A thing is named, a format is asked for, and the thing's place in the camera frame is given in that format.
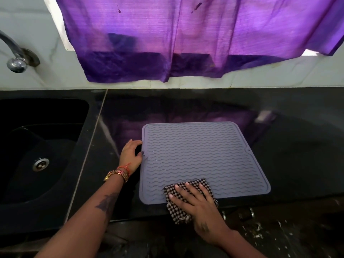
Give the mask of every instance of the tile grout line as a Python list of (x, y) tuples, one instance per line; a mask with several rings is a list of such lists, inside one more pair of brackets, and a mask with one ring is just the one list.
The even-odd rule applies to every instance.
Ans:
[(75, 198), (75, 194), (76, 194), (76, 190), (78, 189), (78, 186), (79, 186), (79, 182), (80, 182), (80, 178), (81, 178), (81, 174), (84, 170), (84, 166), (85, 166), (85, 163), (86, 163), (86, 159), (87, 159), (87, 156), (88, 156), (88, 152), (91, 148), (91, 144), (92, 144), (92, 140), (93, 140), (93, 137), (94, 137), (94, 134), (96, 133), (96, 128), (97, 128), (97, 125), (98, 125), (98, 121), (99, 121), (99, 118), (101, 116), (101, 110), (103, 109), (103, 105), (104, 105), (104, 102), (105, 102), (105, 98), (106, 98), (106, 95), (107, 95), (107, 92), (108, 92), (109, 89), (106, 89), (106, 92), (104, 94), (104, 98), (103, 98), (103, 102), (101, 103), (101, 109), (99, 111), (99, 115), (97, 117), (97, 121), (96, 121), (96, 125), (94, 126), (94, 130), (93, 130), (93, 133), (92, 133), (92, 137), (91, 137), (91, 141), (88, 145), (88, 148), (87, 148), (87, 151), (86, 151), (86, 155), (85, 155), (85, 158), (84, 158), (84, 162), (83, 162), (83, 165), (81, 166), (81, 170), (80, 170), (80, 173), (79, 173), (79, 177), (78, 177), (78, 181), (76, 182), (76, 186), (75, 186), (75, 190), (74, 190), (74, 193), (73, 193), (73, 196), (71, 198), (71, 203), (69, 205), (69, 208), (68, 208), (68, 211), (67, 211), (67, 214), (66, 214), (66, 218), (65, 218), (65, 221), (63, 224), (65, 224), (67, 221), (68, 221), (68, 217), (69, 217), (69, 214), (71, 212), (71, 206), (73, 204), (73, 201), (74, 201), (74, 198)]

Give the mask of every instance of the houndstooth cloth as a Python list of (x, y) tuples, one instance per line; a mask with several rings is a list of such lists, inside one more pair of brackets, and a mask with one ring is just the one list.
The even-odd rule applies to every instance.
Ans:
[[(205, 181), (204, 178), (202, 179), (197, 179), (194, 181), (189, 182), (190, 185), (192, 185), (193, 187), (195, 187), (203, 196), (203, 192), (200, 190), (199, 187), (199, 183), (201, 183), (209, 192), (209, 194), (211, 195), (212, 198), (214, 198), (213, 196), (213, 192), (210, 189), (210, 186), (208, 185), (207, 181)], [(172, 203), (172, 201), (170, 200), (169, 195), (172, 194), (175, 197), (183, 200), (184, 202), (187, 203), (187, 200), (185, 200), (174, 188), (175, 185), (180, 186), (182, 189), (188, 191), (190, 194), (191, 192), (185, 187), (185, 182), (182, 183), (177, 183), (177, 184), (172, 184), (169, 186), (165, 186), (164, 187), (164, 193), (165, 193), (165, 197), (166, 197), (166, 201), (167, 201), (167, 209), (170, 212), (170, 215), (173, 219), (173, 221), (178, 225), (179, 223), (189, 223), (190, 221), (192, 221), (192, 216), (187, 214), (186, 212), (184, 212), (181, 208), (179, 208), (178, 206), (176, 206), (174, 203)], [(218, 202), (216, 199), (214, 199), (215, 205), (216, 207), (218, 207)]]

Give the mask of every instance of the person's right arm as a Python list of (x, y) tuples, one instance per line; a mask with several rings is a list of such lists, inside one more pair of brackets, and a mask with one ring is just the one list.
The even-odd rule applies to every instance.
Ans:
[(185, 203), (171, 194), (170, 199), (194, 217), (194, 228), (200, 237), (206, 242), (222, 248), (227, 254), (235, 258), (266, 258), (250, 245), (238, 231), (229, 229), (218, 212), (213, 198), (202, 184), (200, 184), (200, 189), (206, 198), (189, 183), (186, 183), (185, 186), (193, 195), (177, 185), (175, 189), (189, 203)]

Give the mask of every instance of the forearm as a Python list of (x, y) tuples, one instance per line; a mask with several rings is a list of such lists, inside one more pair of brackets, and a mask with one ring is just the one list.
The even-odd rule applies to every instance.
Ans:
[(36, 257), (95, 257), (123, 183), (109, 177)]
[(228, 229), (219, 246), (233, 258), (266, 258), (235, 230)]

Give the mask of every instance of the wall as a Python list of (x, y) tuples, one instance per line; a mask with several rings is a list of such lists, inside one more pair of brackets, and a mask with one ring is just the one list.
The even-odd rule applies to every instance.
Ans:
[[(45, 0), (47, 4), (54, 0)], [(333, 57), (301, 56), (280, 63), (225, 74), (220, 79), (176, 77), (169, 82), (98, 84), (86, 80), (74, 51), (67, 51), (44, 0), (0, 0), (0, 29), (41, 60), (37, 68), (13, 73), (6, 67), (12, 56), (0, 43), (0, 89), (94, 89), (94, 88), (236, 88), (343, 86), (344, 47)]]

